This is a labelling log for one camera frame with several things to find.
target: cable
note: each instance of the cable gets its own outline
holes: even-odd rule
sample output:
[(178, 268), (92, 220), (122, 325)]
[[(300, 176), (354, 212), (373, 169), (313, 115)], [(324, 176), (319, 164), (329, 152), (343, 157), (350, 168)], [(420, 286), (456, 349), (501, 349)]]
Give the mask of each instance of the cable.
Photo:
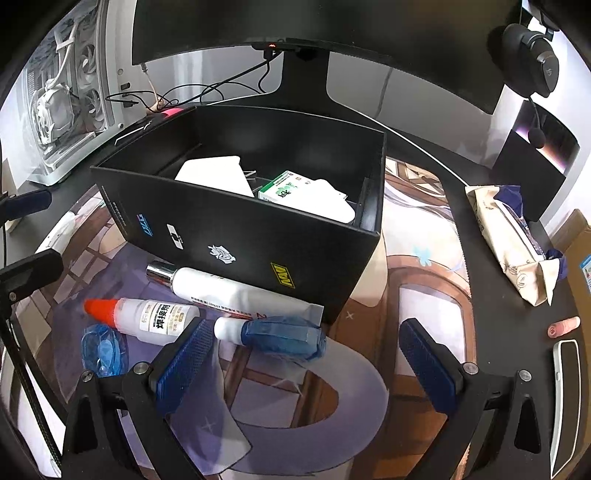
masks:
[(454, 172), (452, 169), (450, 169), (447, 165), (444, 165), (441, 161), (439, 161), (438, 159), (436, 159), (433, 155), (431, 155), (427, 150), (425, 150), (422, 147), (419, 147), (415, 142), (413, 142), (412, 140), (409, 140), (408, 138), (406, 138), (403, 134), (398, 133), (396, 130), (388, 127), (387, 125), (384, 125), (382, 122), (377, 121), (375, 118), (371, 118), (368, 115), (365, 115), (365, 113), (363, 112), (358, 112), (357, 110), (353, 110), (356, 113), (359, 113), (360, 115), (363, 115), (365, 118), (370, 119), (371, 121), (377, 123), (379, 126), (385, 128), (386, 130), (388, 130), (389, 132), (392, 132), (394, 135), (399, 136), (400, 138), (402, 138), (403, 140), (405, 140), (406, 142), (410, 143), (413, 147), (417, 148), (418, 150), (420, 150), (421, 152), (423, 152), (426, 156), (428, 156), (430, 159), (434, 160), (435, 162), (437, 162), (439, 165), (441, 165), (443, 168), (445, 168), (449, 173), (451, 173), (455, 178), (457, 178), (459, 181), (461, 181), (464, 186), (469, 187), (470, 185), (468, 185), (463, 178), (461, 178), (456, 172)]
[[(138, 99), (138, 100), (139, 100), (139, 101), (140, 101), (140, 102), (141, 102), (141, 103), (144, 105), (144, 107), (146, 107), (148, 110), (150, 110), (150, 111), (151, 111), (151, 112), (153, 112), (153, 113), (156, 113), (156, 112), (154, 112), (154, 111), (151, 109), (151, 107), (150, 107), (150, 106), (149, 106), (149, 105), (148, 105), (148, 104), (145, 102), (145, 100), (144, 100), (142, 97), (140, 97), (139, 95), (137, 95), (137, 93), (152, 93), (152, 92), (151, 92), (150, 90), (130, 90), (130, 91), (128, 91), (128, 92), (126, 91), (126, 92), (117, 92), (117, 93), (111, 93), (110, 95), (107, 95), (107, 96), (105, 97), (105, 101), (107, 101), (107, 102), (116, 102), (116, 103), (127, 103), (127, 102), (132, 102), (132, 103), (134, 103), (134, 104), (137, 104), (137, 102), (133, 102), (132, 100), (116, 100), (116, 99), (112, 98), (112, 97), (114, 97), (114, 96), (119, 96), (119, 95), (121, 95), (121, 96), (123, 96), (123, 97), (126, 97), (126, 96), (132, 96), (132, 97), (134, 97), (134, 98), (137, 98), (137, 99)], [(165, 104), (164, 104), (164, 106), (162, 107), (163, 109), (164, 109), (164, 108), (166, 108), (168, 105), (176, 105), (176, 104), (174, 103), (174, 101), (175, 101), (175, 100), (176, 100), (176, 101), (177, 101), (177, 103), (178, 103), (178, 99), (168, 100), (168, 99), (166, 98), (166, 96), (165, 96), (165, 95), (159, 95), (159, 97), (160, 97), (162, 100), (166, 100), (166, 103), (165, 103)]]
[(252, 90), (253, 92), (257, 93), (257, 94), (261, 94), (261, 92), (259, 92), (256, 88), (251, 87), (250, 85), (247, 85), (246, 83), (240, 83), (240, 82), (226, 82), (224, 83), (224, 85), (229, 84), (229, 83), (233, 83), (234, 85), (242, 85), (243, 87), (248, 88), (249, 90)]
[[(204, 87), (204, 89), (203, 89), (203, 90), (201, 91), (201, 93), (199, 94), (199, 95), (203, 95), (203, 92), (204, 92), (206, 89), (208, 89), (208, 88), (212, 87), (212, 85), (206, 85), (205, 83), (183, 83), (182, 85), (177, 85), (176, 87), (172, 87), (172, 88), (171, 88), (171, 89), (170, 89), (168, 92), (166, 92), (166, 93), (164, 94), (164, 96), (167, 96), (167, 95), (168, 95), (170, 92), (173, 92), (173, 91), (175, 91), (176, 89), (179, 89), (179, 88), (182, 88), (182, 87)], [(224, 97), (223, 93), (221, 92), (221, 90), (219, 90), (218, 88), (213, 88), (212, 90), (210, 90), (210, 92), (212, 92), (212, 91), (214, 91), (214, 90), (215, 90), (215, 91), (217, 91), (217, 93), (219, 93), (219, 94), (220, 94), (220, 97), (222, 98), (222, 100), (225, 100), (225, 97)], [(184, 104), (184, 103), (185, 103), (185, 102), (180, 102), (180, 103), (177, 103), (177, 105), (182, 105), (182, 104)]]
[(528, 98), (528, 100), (531, 103), (531, 106), (534, 108), (534, 112), (535, 112), (535, 117), (538, 121), (538, 128), (541, 129), (542, 128), (542, 123), (540, 122), (540, 114), (538, 113), (538, 107), (537, 105), (534, 103), (534, 101), (532, 100), (531, 97)]
[[(76, 36), (76, 30), (78, 30), (78, 25), (80, 24), (80, 20), (75, 20), (74, 21), (74, 25), (72, 26), (72, 31), (70, 32), (70, 36), (68, 37), (68, 40), (70, 42), (73, 42), (74, 37)], [(56, 45), (59, 45), (61, 42), (58, 42), (57, 39), (57, 33), (54, 33), (54, 36), (56, 38)], [(68, 58), (70, 56), (70, 52), (72, 51), (74, 44), (70, 43), (67, 47), (66, 47), (66, 53), (64, 54), (64, 60), (62, 61), (60, 68), (57, 71), (57, 75), (55, 76), (55, 78), (49, 80), (46, 85), (45, 85), (45, 90), (51, 90), (53, 87), (56, 86), (57, 81), (59, 80), (61, 74), (64, 71), (64, 67), (66, 66), (66, 63), (68, 63)]]
[[(2, 150), (0, 147), (0, 161), (2, 161)], [(2, 180), (3, 180), (3, 170), (4, 165), (0, 163), (0, 194), (4, 193), (4, 188), (2, 187)], [(6, 223), (2, 224), (2, 268), (6, 267), (6, 258), (7, 258), (7, 246), (6, 246)]]
[[(281, 52), (275, 53), (273, 55), (273, 57), (269, 60), (269, 62), (275, 60), (279, 55), (281, 55)], [(178, 105), (181, 106), (181, 105), (185, 105), (187, 103), (193, 102), (193, 101), (197, 100), (198, 98), (201, 98), (202, 96), (208, 94), (212, 90), (215, 90), (218, 87), (220, 87), (220, 86), (222, 86), (222, 85), (224, 85), (226, 83), (230, 83), (231, 81), (236, 80), (237, 78), (240, 78), (240, 77), (242, 77), (242, 76), (244, 76), (244, 75), (246, 75), (246, 74), (248, 74), (250, 72), (254, 72), (256, 69), (259, 69), (259, 68), (261, 68), (262, 66), (264, 66), (266, 64), (267, 64), (267, 60), (262, 61), (262, 62), (256, 64), (254, 67), (250, 67), (249, 69), (246, 69), (243, 72), (240, 72), (240, 73), (238, 73), (238, 74), (236, 74), (236, 75), (234, 75), (234, 76), (232, 76), (230, 78), (227, 78), (226, 80), (223, 80), (221, 82), (214, 83), (214, 84), (212, 84), (212, 85), (210, 85), (208, 87), (210, 90), (208, 90), (206, 88), (204, 91), (202, 91), (201, 93), (199, 93), (199, 95), (196, 95), (194, 97), (191, 97), (190, 99), (185, 100), (184, 102), (180, 102)]]
[(375, 111), (374, 120), (379, 117), (379, 114), (382, 113), (382, 107), (384, 105), (384, 97), (386, 97), (386, 90), (388, 89), (388, 83), (390, 82), (390, 77), (392, 76), (392, 72), (394, 71), (394, 67), (390, 67), (388, 69), (388, 73), (386, 74), (386, 78), (384, 79), (384, 84), (382, 85), (382, 92), (379, 94), (379, 102), (378, 108)]
[(156, 110), (158, 110), (158, 107), (160, 106), (160, 98), (158, 98), (158, 94), (156, 93), (156, 88), (154, 88), (154, 84), (152, 83), (152, 79), (148, 75), (148, 67), (146, 66), (145, 63), (140, 63), (140, 65), (142, 67), (142, 72), (144, 72), (146, 74), (146, 78), (148, 79), (148, 83), (150, 84), (150, 87), (152, 88), (152, 93), (154, 94), (154, 102), (156, 102), (155, 103)]
[(271, 71), (271, 61), (269, 60), (269, 61), (267, 62), (267, 71), (266, 71), (266, 72), (263, 74), (263, 76), (262, 76), (262, 77), (259, 79), (259, 83), (258, 83), (258, 85), (257, 85), (257, 86), (259, 87), (259, 90), (260, 90), (260, 91), (262, 91), (263, 93), (266, 93), (266, 91), (262, 89), (261, 83), (262, 83), (262, 81), (265, 79), (265, 77), (266, 77), (267, 75), (269, 75), (269, 72), (270, 72), (270, 71)]
[[(0, 142), (0, 158), (2, 158), (2, 143)], [(2, 190), (2, 164), (0, 163), (0, 190)], [(4, 267), (6, 267), (6, 257), (7, 257), (7, 245), (6, 245), (6, 229), (5, 226), (2, 225), (2, 233), (4, 237)], [(2, 343), (4, 343), (4, 348), (6, 352), (10, 356), (12, 360), (12, 364), (14, 366), (14, 371), (17, 373), (18, 379), (21, 382), (22, 389), (27, 396), (29, 401), (29, 405), (31, 406), (31, 410), (33, 411), (33, 415), (35, 416), (35, 420), (37, 421), (37, 425), (39, 426), (39, 430), (41, 431), (41, 435), (47, 444), (47, 448), (49, 449), (49, 453), (53, 457), (56, 465), (61, 470), (61, 453), (59, 448), (57, 447), (57, 443), (51, 434), (51, 430), (49, 425), (47, 424), (47, 419), (45, 418), (45, 414), (43, 413), (43, 409), (41, 408), (41, 404), (39, 403), (39, 399), (37, 398), (37, 394), (35, 393), (35, 389), (31, 382), (31, 378), (27, 372), (27, 368), (22, 360), (21, 354), (19, 352), (19, 347), (17, 345), (16, 340), (11, 334), (8, 321), (4, 321), (4, 319), (0, 319), (0, 338), (2, 339)]]

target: phone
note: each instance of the phone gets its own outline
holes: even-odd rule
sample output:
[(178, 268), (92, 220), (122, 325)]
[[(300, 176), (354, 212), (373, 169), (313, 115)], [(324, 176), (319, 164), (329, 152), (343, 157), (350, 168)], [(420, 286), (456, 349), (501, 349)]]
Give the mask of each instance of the phone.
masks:
[(550, 447), (550, 478), (554, 478), (574, 455), (581, 415), (581, 365), (577, 340), (554, 345), (556, 410)]

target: desk mat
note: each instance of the desk mat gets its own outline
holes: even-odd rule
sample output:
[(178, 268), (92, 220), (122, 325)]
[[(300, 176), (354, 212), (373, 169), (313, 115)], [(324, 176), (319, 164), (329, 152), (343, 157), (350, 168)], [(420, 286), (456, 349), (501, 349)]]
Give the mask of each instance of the desk mat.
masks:
[[(170, 425), (208, 478), (399, 479), (445, 421), (398, 347), (400, 321), (416, 317), (460, 362), (476, 362), (470, 287), (451, 210), (429, 171), (387, 159), (382, 236), (358, 285), (327, 331), (327, 355), (304, 367), (217, 342)], [(71, 209), (76, 231), (62, 278), (17, 307), (23, 334), (62, 402), (82, 373), (86, 298), (175, 301), (148, 282), (154, 259), (127, 244), (98, 189)], [(215, 319), (219, 312), (207, 310)], [(129, 364), (159, 346), (128, 337)], [(151, 467), (129, 416), (138, 463)], [(456, 472), (462, 477), (467, 452)], [(144, 470), (149, 478), (155, 472)]]

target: monitor stand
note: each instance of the monitor stand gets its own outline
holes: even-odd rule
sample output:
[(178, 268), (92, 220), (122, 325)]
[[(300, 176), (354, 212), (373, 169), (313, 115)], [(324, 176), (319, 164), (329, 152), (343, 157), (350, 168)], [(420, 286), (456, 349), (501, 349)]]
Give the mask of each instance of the monitor stand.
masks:
[(326, 91), (328, 50), (303, 48), (283, 52), (281, 84), (274, 92), (227, 100), (225, 105), (261, 106), (312, 113), (345, 120), (378, 130), (379, 124), (330, 98)]

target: monitor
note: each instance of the monitor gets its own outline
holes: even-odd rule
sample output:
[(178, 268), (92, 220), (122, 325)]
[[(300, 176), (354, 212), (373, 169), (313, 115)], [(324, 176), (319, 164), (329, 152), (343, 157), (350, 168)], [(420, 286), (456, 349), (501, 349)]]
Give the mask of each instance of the monitor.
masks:
[(492, 113), (504, 82), (487, 49), (517, 0), (141, 0), (132, 62), (253, 43), (312, 46), (387, 64)]

